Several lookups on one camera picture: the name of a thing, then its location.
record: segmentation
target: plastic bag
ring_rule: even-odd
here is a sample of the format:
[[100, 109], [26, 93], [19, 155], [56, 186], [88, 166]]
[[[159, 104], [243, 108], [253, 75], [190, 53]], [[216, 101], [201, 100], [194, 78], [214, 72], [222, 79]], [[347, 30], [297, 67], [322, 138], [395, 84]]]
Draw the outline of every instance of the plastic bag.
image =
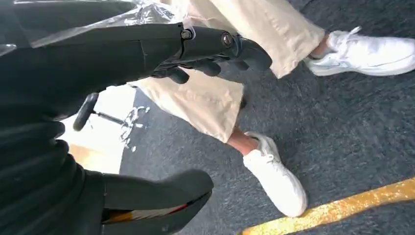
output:
[[17, 20], [0, 25], [0, 56], [20, 47], [10, 40], [2, 42], [2, 26], [20, 28], [29, 46], [37, 48], [95, 28], [176, 24], [184, 21], [187, 8], [188, 0], [15, 0], [6, 15], [12, 13]]

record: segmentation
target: yellow line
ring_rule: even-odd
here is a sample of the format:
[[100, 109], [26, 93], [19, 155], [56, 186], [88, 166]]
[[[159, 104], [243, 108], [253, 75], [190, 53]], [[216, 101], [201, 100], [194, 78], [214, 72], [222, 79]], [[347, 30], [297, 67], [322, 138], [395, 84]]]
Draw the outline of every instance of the yellow line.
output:
[[285, 235], [340, 221], [383, 204], [414, 199], [415, 177], [309, 209], [299, 218], [284, 217], [256, 225], [242, 235]]

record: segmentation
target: metal rod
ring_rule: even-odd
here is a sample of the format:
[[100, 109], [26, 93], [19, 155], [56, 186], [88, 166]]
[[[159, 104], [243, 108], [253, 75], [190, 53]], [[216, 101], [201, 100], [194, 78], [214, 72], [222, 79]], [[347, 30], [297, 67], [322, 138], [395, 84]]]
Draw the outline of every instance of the metal rod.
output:
[[117, 118], [112, 117], [112, 116], [110, 116], [108, 114], [104, 114], [104, 113], [96, 113], [96, 114], [98, 115], [98, 117], [101, 117], [101, 118], [106, 119], [108, 121], [112, 121], [112, 122], [118, 123], [120, 125], [124, 125], [124, 121], [123, 120], [117, 119]]

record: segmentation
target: khaki trousers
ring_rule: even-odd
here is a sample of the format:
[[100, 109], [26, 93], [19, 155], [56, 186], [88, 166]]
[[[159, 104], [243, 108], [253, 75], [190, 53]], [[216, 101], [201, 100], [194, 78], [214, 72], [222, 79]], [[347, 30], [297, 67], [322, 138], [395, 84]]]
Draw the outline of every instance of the khaki trousers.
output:
[[[289, 74], [324, 37], [323, 29], [286, 0], [190, 0], [187, 20], [197, 26], [239, 32], [256, 41], [271, 56], [271, 69], [278, 78]], [[164, 111], [227, 142], [238, 116], [243, 85], [194, 70], [187, 72], [190, 79], [183, 85], [168, 78], [146, 78], [135, 85]]]

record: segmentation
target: gray carpet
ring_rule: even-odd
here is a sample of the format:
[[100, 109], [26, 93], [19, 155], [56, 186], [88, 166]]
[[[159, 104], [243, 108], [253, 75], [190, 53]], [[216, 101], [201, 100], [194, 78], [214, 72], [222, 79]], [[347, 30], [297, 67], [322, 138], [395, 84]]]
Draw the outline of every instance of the gray carpet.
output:
[[[293, 2], [328, 30], [362, 26], [362, 33], [369, 35], [415, 38], [415, 0]], [[221, 77], [247, 88], [240, 126], [277, 142], [282, 161], [307, 191], [309, 207], [415, 175], [415, 72], [318, 78], [300, 64], [291, 75], [276, 80], [269, 71], [223, 67]], [[282, 217], [236, 151], [164, 113], [141, 92], [135, 104], [151, 107], [143, 120], [148, 127], [134, 133], [137, 151], [124, 152], [122, 174], [158, 180], [197, 168], [214, 180], [212, 198], [179, 234], [231, 235]], [[413, 235], [414, 208], [414, 202], [374, 208], [301, 234]]]

